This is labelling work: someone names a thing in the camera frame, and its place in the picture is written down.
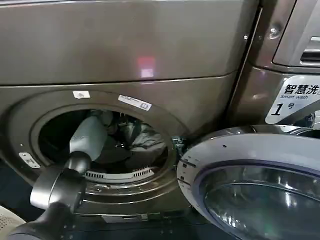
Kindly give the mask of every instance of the vent grille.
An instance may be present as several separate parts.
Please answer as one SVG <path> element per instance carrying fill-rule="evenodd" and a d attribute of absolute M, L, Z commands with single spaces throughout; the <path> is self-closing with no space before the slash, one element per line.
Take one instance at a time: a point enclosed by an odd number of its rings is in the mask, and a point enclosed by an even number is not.
<path fill-rule="evenodd" d="M 138 169 L 129 173 L 120 173 L 120 174 L 108 174 L 94 171 L 87 171 L 85 173 L 85 177 L 88 180 L 100 182 L 100 183 L 108 183 L 108 184 L 124 184 L 124 183 L 132 183 L 135 181 L 143 180 L 145 178 L 151 177 L 154 175 L 154 171 L 149 168 Z"/>

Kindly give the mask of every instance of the dryer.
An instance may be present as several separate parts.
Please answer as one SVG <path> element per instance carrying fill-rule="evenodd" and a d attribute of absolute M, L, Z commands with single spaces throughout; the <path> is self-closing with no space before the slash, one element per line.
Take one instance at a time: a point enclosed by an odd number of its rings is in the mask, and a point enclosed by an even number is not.
<path fill-rule="evenodd" d="M 1 1 L 1 158 L 32 184 L 45 167 L 64 164 L 73 131 L 98 115 L 117 161 L 105 157 L 87 172 L 78 214 L 108 222 L 179 214 L 190 205 L 176 178 L 184 141 L 218 128 L 257 7 L 256 0 Z M 141 144 L 149 140 L 162 147 L 128 166 L 133 149 L 150 150 Z"/>

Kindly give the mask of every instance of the smart wash label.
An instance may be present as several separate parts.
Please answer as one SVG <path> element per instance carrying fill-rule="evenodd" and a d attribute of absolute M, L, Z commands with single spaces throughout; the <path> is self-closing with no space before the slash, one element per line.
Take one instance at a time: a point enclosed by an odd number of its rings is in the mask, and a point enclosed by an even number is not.
<path fill-rule="evenodd" d="M 284 81 L 265 122 L 276 124 L 318 100 L 320 100 L 319 76 L 292 76 Z"/>

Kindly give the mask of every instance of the metallic brown panel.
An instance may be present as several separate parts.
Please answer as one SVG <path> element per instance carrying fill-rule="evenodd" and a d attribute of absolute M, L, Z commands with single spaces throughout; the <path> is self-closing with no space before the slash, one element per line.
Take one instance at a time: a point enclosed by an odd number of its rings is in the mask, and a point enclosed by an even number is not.
<path fill-rule="evenodd" d="M 0 84 L 224 76 L 256 0 L 0 1 Z"/>

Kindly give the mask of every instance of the floor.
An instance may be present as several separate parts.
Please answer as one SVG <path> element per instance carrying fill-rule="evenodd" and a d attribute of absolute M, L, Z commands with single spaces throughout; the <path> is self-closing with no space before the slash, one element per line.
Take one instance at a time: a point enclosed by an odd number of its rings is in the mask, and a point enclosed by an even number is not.
<path fill-rule="evenodd" d="M 42 210 L 30 205 L 29 186 L 11 168 L 0 162 L 0 205 L 26 221 Z M 105 223 L 101 217 L 76 217 L 61 233 L 64 240 L 235 240 L 191 211 L 186 217 L 148 222 Z"/>

